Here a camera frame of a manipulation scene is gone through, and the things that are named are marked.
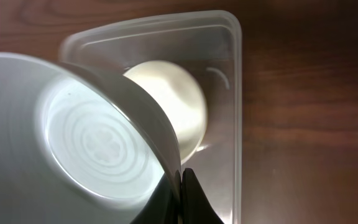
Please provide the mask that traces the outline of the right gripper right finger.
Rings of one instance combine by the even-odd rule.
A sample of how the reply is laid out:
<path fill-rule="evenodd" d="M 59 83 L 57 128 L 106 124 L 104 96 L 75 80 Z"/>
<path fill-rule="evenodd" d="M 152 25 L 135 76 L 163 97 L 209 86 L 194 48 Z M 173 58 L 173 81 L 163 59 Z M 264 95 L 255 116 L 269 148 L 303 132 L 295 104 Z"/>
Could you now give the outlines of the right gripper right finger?
<path fill-rule="evenodd" d="M 184 224 L 223 224 L 190 168 L 183 171 L 181 197 Z"/>

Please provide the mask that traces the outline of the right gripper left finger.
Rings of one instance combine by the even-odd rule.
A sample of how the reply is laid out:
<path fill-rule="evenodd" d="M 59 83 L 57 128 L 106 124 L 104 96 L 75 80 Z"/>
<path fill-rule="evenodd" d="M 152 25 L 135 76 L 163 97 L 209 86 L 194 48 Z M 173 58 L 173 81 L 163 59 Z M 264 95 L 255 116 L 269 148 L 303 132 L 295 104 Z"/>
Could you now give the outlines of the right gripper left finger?
<path fill-rule="evenodd" d="M 175 172 L 173 183 L 167 174 L 160 179 L 145 207 L 131 224 L 181 223 L 181 175 Z"/>

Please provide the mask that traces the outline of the yellow bowl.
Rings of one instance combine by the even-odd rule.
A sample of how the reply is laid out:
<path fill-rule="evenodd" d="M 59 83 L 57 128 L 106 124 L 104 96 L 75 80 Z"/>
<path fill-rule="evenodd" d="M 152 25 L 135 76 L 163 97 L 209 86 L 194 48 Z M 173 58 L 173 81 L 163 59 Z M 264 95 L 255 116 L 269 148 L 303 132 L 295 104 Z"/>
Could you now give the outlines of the yellow bowl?
<path fill-rule="evenodd" d="M 208 123 L 204 93 L 183 67 L 168 61 L 140 63 L 124 76 L 142 87 L 163 109 L 177 136 L 181 163 L 199 148 Z"/>

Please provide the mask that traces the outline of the grey bowl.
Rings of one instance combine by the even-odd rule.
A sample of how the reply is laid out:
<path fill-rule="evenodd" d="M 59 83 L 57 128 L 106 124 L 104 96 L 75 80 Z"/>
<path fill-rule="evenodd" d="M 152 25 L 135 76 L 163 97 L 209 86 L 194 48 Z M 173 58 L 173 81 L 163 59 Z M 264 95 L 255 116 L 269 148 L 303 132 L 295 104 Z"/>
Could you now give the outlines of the grey bowl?
<path fill-rule="evenodd" d="M 176 171 L 167 115 L 122 72 L 0 52 L 0 223 L 131 223 Z"/>

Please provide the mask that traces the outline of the clear plastic container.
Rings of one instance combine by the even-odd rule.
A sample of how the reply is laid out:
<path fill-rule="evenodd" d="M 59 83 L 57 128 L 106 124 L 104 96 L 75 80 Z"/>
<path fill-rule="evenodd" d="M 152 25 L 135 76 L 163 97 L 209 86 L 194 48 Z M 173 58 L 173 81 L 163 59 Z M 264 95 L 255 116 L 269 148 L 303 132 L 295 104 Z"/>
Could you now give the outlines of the clear plastic container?
<path fill-rule="evenodd" d="M 61 61 L 127 70 L 166 60 L 188 70 L 208 105 L 201 145 L 183 163 L 193 169 L 212 208 L 224 223 L 241 220 L 242 31 L 226 11 L 143 17 L 67 37 Z"/>

